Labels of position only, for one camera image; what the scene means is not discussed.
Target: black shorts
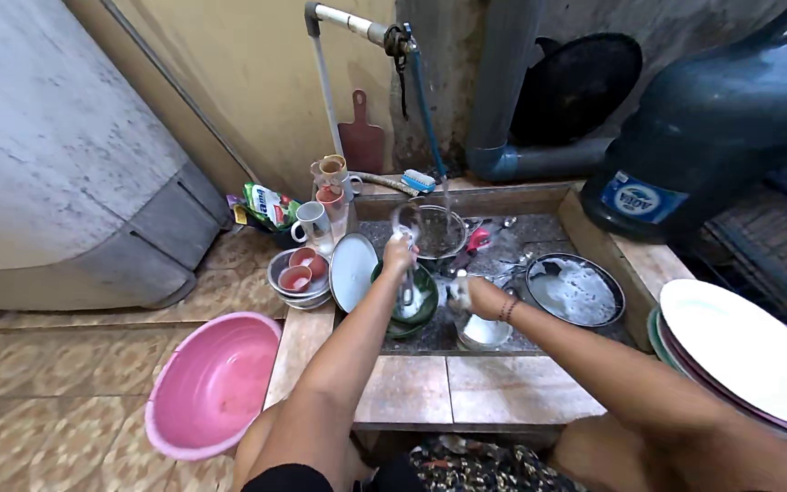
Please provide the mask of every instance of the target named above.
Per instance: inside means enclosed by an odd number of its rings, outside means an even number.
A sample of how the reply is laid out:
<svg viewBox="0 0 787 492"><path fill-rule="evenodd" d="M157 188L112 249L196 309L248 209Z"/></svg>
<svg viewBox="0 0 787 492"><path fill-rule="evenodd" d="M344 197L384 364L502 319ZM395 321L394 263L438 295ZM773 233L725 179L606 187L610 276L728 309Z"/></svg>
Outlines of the black shorts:
<svg viewBox="0 0 787 492"><path fill-rule="evenodd" d="M421 479L409 464L409 457L402 454L378 469L373 480L354 490L367 492L421 492ZM245 484L241 492L282 492L299 490L305 492L333 492L333 488L320 472L311 466L290 463L269 468Z"/></svg>

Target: tiled floor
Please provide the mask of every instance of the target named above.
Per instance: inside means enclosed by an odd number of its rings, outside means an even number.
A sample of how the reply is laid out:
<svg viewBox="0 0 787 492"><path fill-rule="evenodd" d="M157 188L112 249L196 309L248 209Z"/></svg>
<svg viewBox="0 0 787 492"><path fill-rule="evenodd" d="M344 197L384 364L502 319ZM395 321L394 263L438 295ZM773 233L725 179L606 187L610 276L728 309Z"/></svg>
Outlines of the tiled floor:
<svg viewBox="0 0 787 492"><path fill-rule="evenodd" d="M232 460L145 437L153 378L193 328L0 334L0 490L229 490Z"/></svg>
<svg viewBox="0 0 787 492"><path fill-rule="evenodd" d="M256 229L218 236L196 270L197 285L179 303L159 310L141 308L61 313L3 313L0 331L38 328L152 328L169 323L203 323L233 311L283 318L284 302L266 282L266 266L280 250Z"/></svg>

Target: white pvc pipe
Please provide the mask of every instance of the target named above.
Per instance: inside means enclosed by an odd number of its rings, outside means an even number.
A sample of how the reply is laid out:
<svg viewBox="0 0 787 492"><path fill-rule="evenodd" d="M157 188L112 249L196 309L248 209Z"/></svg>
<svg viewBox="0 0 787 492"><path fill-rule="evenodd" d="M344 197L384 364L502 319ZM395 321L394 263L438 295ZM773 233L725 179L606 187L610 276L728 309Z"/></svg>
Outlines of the white pvc pipe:
<svg viewBox="0 0 787 492"><path fill-rule="evenodd" d="M319 36L317 38L312 37L312 43L315 45L317 76L321 79L323 106L325 106L327 110L327 122L330 124L330 133L333 137L333 146L336 147L336 153L340 156L343 156L344 152L342 151L342 139L339 138L338 135L338 121L336 120L336 111L333 108L333 92L330 89L330 75L327 73L327 63L323 60L323 50L321 50L321 38Z"/></svg>
<svg viewBox="0 0 787 492"><path fill-rule="evenodd" d="M342 10L337 10L326 5L316 6L315 14L320 20L332 22L336 26L342 26L348 31L369 39L369 27L373 25L373 21L371 20L357 17L348 12L343 12Z"/></svg>

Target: pink plastic basin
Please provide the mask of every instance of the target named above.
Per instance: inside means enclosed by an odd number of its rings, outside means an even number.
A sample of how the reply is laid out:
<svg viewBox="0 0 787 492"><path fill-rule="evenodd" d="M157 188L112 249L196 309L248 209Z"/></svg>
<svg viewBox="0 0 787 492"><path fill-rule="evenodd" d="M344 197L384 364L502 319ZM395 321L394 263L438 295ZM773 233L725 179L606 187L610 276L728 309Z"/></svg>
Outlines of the pink plastic basin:
<svg viewBox="0 0 787 492"><path fill-rule="evenodd" d="M148 440L176 460L203 460L239 443L263 409L281 328L231 313L191 333L169 358L144 409Z"/></svg>

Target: wooden cutting board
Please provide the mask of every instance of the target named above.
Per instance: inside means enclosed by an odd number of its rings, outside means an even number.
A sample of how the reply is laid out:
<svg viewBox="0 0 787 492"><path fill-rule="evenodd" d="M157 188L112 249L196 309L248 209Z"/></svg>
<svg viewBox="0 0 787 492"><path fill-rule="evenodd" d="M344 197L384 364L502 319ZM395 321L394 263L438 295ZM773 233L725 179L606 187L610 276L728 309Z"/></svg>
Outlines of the wooden cutting board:
<svg viewBox="0 0 787 492"><path fill-rule="evenodd" d="M339 123L339 138L349 171L381 174L385 158L385 131L366 121L366 93L355 89L354 123Z"/></svg>

